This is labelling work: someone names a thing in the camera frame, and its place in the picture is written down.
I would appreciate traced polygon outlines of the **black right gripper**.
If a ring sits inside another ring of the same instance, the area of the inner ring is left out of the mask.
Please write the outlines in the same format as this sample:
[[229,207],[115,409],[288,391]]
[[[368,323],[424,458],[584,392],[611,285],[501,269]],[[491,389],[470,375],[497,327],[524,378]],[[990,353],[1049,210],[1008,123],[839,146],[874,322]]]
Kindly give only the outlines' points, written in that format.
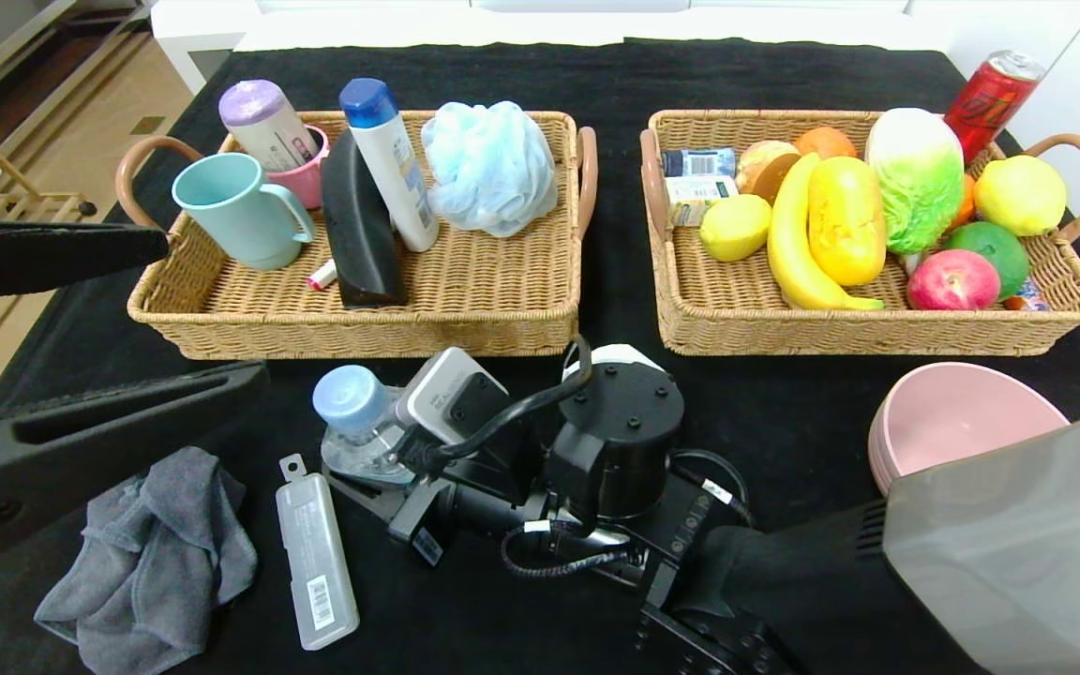
[[409,494],[409,483],[351,477],[322,464],[322,475],[335,492],[384,522],[387,534],[437,567],[455,534],[501,538],[528,521],[545,518],[551,494],[541,488],[522,504],[451,480],[423,480]]

